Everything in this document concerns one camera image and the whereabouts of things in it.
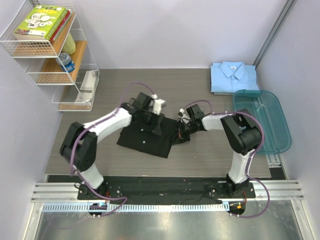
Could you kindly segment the black long sleeve shirt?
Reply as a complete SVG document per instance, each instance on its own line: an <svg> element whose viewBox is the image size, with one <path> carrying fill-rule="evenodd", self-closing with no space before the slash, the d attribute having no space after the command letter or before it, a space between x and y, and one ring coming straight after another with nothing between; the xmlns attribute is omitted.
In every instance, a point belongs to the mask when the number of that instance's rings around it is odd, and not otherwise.
<svg viewBox="0 0 320 240"><path fill-rule="evenodd" d="M142 153L167 158L173 145L190 141L190 136L182 130L181 124L175 119L165 117L160 128L162 134L156 135L142 125L132 122L122 129L116 144Z"/></svg>

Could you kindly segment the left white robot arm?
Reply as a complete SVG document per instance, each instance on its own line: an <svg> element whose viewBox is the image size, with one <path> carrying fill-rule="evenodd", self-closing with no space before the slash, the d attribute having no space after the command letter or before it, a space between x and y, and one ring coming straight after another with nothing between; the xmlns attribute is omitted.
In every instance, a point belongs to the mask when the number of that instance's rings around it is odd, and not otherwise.
<svg viewBox="0 0 320 240"><path fill-rule="evenodd" d="M141 92L137 98L122 102L112 112L94 121L84 124L76 121L70 125L59 153L69 163L71 174L76 173L82 179L93 198L109 199L108 184L95 164L98 143L131 123L140 124L145 132L161 135L165 104L166 101L156 94Z"/></svg>

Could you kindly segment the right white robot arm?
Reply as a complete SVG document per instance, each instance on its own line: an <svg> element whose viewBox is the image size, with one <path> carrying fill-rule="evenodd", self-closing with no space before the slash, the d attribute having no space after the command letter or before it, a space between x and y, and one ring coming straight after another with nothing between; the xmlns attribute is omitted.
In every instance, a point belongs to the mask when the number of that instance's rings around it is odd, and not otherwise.
<svg viewBox="0 0 320 240"><path fill-rule="evenodd" d="M193 104L179 110L177 128L171 142L173 145L182 144L189 142L196 132L213 130L223 130L233 150L225 190L230 197L236 198L249 186L253 157L265 140L263 128L246 109L205 114L198 104Z"/></svg>

